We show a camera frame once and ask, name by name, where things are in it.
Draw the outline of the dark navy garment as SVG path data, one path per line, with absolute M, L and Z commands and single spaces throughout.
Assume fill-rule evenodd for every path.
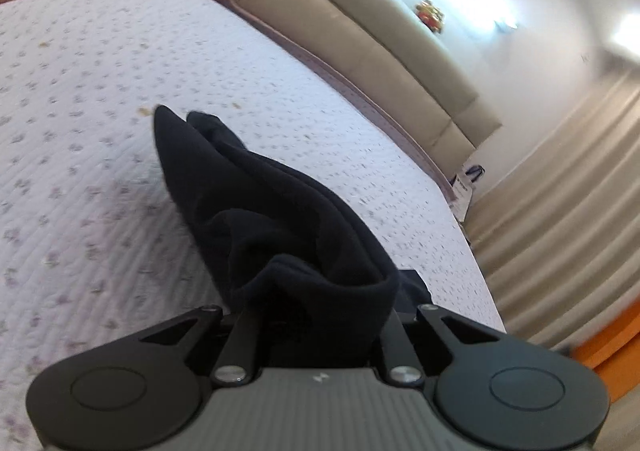
M 252 321 L 262 361 L 363 367 L 399 272 L 355 211 L 216 116 L 160 106 L 153 131 L 167 190 L 220 296 Z

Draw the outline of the white bag beside bed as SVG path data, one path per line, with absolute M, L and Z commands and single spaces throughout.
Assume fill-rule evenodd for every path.
M 459 171 L 451 180 L 451 190 L 454 198 L 449 206 L 458 223 L 464 223 L 466 214 L 472 203 L 475 183 L 484 176 L 486 170 L 482 165 L 473 165 Z

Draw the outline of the beige padded headboard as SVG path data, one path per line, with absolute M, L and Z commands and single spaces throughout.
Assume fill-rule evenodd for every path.
M 314 55 L 452 177 L 500 127 L 472 82 L 401 0 L 229 0 Z

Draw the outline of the floral quilted bed cover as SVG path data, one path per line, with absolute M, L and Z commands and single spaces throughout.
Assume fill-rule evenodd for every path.
M 1 445 L 35 450 L 25 395 L 49 364 L 215 291 L 169 198 L 154 108 L 218 116 L 322 182 L 436 304 L 501 329 L 435 181 L 336 89 L 214 0 L 1 8 Z

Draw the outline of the orange furniture surface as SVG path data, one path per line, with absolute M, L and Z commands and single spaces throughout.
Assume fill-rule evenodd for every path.
M 570 356 L 597 373 L 612 402 L 622 399 L 639 385 L 639 311 L 625 312 Z

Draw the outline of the red wall decoration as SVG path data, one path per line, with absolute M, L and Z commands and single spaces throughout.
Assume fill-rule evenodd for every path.
M 440 35 L 444 30 L 444 15 L 431 0 L 422 0 L 414 6 L 418 19 L 434 34 Z

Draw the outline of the beige pleated curtain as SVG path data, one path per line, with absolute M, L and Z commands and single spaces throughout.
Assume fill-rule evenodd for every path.
M 506 330 L 578 346 L 639 297 L 639 72 L 618 68 L 465 220 Z

